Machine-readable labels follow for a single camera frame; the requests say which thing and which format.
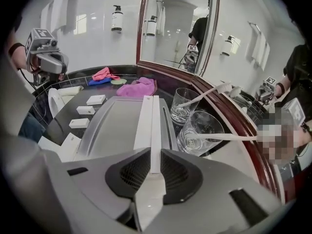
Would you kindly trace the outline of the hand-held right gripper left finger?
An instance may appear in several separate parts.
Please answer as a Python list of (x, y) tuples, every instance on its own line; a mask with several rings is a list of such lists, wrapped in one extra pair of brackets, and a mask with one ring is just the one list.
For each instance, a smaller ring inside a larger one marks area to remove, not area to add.
[(122, 174), (149, 165), (150, 149), (63, 163), (18, 135), (34, 97), (0, 59), (0, 167), (18, 203), (53, 234), (137, 234), (135, 189)]

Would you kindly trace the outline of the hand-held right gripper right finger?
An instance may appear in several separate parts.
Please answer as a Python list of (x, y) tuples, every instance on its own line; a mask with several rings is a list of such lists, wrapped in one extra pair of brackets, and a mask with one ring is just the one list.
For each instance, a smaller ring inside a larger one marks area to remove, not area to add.
[(164, 177), (183, 177), (147, 234), (268, 234), (294, 205), (225, 163), (166, 149), (161, 159)]

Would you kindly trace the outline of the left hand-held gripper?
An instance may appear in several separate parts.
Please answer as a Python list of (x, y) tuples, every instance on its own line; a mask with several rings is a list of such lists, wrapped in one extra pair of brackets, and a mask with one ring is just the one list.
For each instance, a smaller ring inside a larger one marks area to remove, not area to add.
[(67, 72), (69, 58), (60, 52), (58, 41), (46, 29), (31, 30), (25, 44), (27, 71), (33, 75), (33, 86), (56, 80)]

